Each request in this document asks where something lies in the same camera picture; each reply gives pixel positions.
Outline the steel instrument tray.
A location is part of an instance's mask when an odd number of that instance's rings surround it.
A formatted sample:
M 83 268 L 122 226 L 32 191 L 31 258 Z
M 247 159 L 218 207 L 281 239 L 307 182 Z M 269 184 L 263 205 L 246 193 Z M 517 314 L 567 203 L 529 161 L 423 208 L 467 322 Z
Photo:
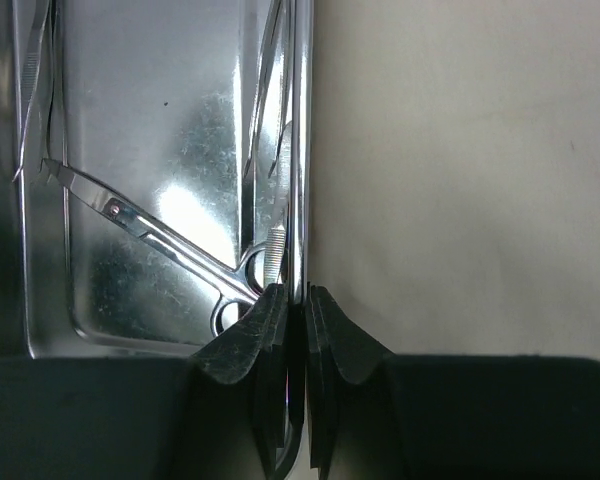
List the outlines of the steel instrument tray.
M 55 81 L 41 75 L 13 183 L 35 2 L 0 1 L 0 358 L 191 357 L 220 335 L 209 323 L 219 293 L 80 202 L 42 159 L 99 179 L 236 267 L 255 239 L 243 168 L 273 1 L 56 1 Z M 306 292 L 314 5 L 290 2 L 287 276 L 268 286 L 284 288 L 288 311 L 273 479 L 292 469 L 304 423 L 295 313 Z

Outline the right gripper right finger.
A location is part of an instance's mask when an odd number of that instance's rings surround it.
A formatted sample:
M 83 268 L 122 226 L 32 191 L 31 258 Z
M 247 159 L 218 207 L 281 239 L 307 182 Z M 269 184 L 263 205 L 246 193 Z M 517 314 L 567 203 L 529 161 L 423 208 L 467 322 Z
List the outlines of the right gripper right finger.
M 329 291 L 305 303 L 323 479 L 600 479 L 600 361 L 397 354 Z

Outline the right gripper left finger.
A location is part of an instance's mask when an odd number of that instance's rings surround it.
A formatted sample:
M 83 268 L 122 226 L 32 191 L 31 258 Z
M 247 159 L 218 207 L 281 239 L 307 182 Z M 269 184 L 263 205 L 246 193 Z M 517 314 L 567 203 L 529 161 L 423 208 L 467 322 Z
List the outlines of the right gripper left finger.
M 0 358 L 0 479 L 273 479 L 287 294 L 188 358 Z

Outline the beige wrapping cloth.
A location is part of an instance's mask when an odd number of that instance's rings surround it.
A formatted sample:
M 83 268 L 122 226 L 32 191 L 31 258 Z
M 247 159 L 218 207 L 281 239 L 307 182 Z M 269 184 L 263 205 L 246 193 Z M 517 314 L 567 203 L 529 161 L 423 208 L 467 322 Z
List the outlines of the beige wrapping cloth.
M 311 277 L 404 353 L 600 359 L 600 1 L 319 1 Z

